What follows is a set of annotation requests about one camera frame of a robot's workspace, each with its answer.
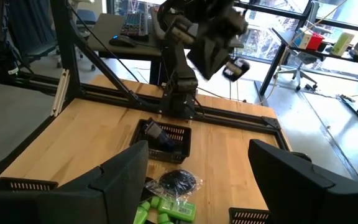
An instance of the wooden table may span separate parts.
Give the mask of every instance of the wooden table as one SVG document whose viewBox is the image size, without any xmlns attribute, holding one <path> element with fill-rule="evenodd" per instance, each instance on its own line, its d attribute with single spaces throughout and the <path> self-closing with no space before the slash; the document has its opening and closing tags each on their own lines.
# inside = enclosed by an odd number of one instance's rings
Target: wooden table
<svg viewBox="0 0 358 224">
<path fill-rule="evenodd" d="M 162 94 L 157 86 L 124 83 L 137 93 Z M 93 84 L 112 88 L 104 76 L 95 78 Z M 197 98 L 205 106 L 276 117 L 273 109 L 263 106 L 203 95 Z M 156 114 L 79 99 L 75 99 L 0 177 L 67 183 L 129 147 L 139 119 L 149 117 L 192 129 L 190 157 L 180 166 L 149 160 L 147 176 L 157 178 L 166 170 L 181 167 L 201 178 L 203 185 L 188 199 L 197 205 L 196 223 L 227 223 L 229 207 L 267 209 L 247 150 L 249 140 L 255 138 L 277 145 L 273 136 L 164 116 L 159 119 Z"/>
</svg>

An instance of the object in basket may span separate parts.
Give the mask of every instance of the object in basket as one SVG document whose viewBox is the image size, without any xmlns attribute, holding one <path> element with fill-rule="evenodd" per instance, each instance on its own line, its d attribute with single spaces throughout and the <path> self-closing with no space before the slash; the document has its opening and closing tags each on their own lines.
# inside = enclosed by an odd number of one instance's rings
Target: object in basket
<svg viewBox="0 0 358 224">
<path fill-rule="evenodd" d="M 160 214 L 157 217 L 157 223 L 158 224 L 173 224 L 173 222 L 170 221 L 169 216 L 167 214 Z"/>
<path fill-rule="evenodd" d="M 191 192 L 196 187 L 196 178 L 188 171 L 173 170 L 160 178 L 160 185 L 164 190 L 175 196 Z"/>
<path fill-rule="evenodd" d="M 175 142 L 173 142 L 169 135 L 152 118 L 147 120 L 144 125 L 144 131 L 148 136 L 155 138 L 160 144 L 166 146 L 168 151 L 174 150 Z"/>
<path fill-rule="evenodd" d="M 149 208 L 149 202 L 143 202 L 137 207 L 134 224 L 144 224 L 146 222 L 147 216 L 149 215 Z"/>
<path fill-rule="evenodd" d="M 177 218 L 186 222 L 193 222 L 196 218 L 196 205 L 193 203 L 179 203 L 164 198 L 153 197 L 152 208 L 159 213 L 166 213 L 169 217 Z"/>
</svg>

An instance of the computer mouse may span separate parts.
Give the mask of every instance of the computer mouse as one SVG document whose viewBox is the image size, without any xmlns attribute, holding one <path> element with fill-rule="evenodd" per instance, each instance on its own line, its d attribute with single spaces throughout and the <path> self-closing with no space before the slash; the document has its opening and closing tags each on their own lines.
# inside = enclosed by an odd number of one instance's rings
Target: computer mouse
<svg viewBox="0 0 358 224">
<path fill-rule="evenodd" d="M 130 37 L 124 35 L 115 35 L 110 41 L 109 44 L 112 46 L 118 47 L 135 47 L 136 42 Z"/>
</svg>

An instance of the black basket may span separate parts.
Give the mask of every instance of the black basket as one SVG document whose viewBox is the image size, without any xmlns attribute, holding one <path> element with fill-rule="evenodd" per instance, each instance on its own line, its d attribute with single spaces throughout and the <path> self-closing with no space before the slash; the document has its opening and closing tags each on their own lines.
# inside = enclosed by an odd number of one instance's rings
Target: black basket
<svg viewBox="0 0 358 224">
<path fill-rule="evenodd" d="M 50 191 L 57 185 L 53 181 L 0 177 L 0 192 Z"/>
<path fill-rule="evenodd" d="M 174 164 L 181 164 L 187 157 L 190 156 L 191 128 L 156 122 L 175 142 L 173 152 L 167 152 L 164 151 L 163 146 L 161 146 L 156 139 L 144 133 L 143 127 L 146 122 L 146 120 L 141 119 L 137 124 L 135 133 L 132 137 L 131 145 L 140 140 L 146 140 L 149 143 L 150 159 L 171 162 Z"/>
<path fill-rule="evenodd" d="M 230 224 L 273 224 L 270 212 L 266 210 L 229 208 Z"/>
</svg>

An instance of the green object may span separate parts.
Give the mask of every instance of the green object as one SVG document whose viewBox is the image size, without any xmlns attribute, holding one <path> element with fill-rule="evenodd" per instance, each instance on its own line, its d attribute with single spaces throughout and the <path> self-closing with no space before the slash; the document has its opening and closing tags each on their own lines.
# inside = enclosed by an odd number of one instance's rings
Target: green object
<svg viewBox="0 0 358 224">
<path fill-rule="evenodd" d="M 196 205 L 193 203 L 180 203 L 165 200 L 154 196 L 151 206 L 159 213 L 166 213 L 169 217 L 177 218 L 186 222 L 193 222 L 196 218 Z"/>
<path fill-rule="evenodd" d="M 149 214 L 150 203 L 143 202 L 139 207 L 137 207 L 134 224 L 144 224 L 147 220 L 147 215 Z"/>
<path fill-rule="evenodd" d="M 173 222 L 170 221 L 169 216 L 167 214 L 161 214 L 157 217 L 157 223 L 158 224 L 173 224 Z"/>
</svg>

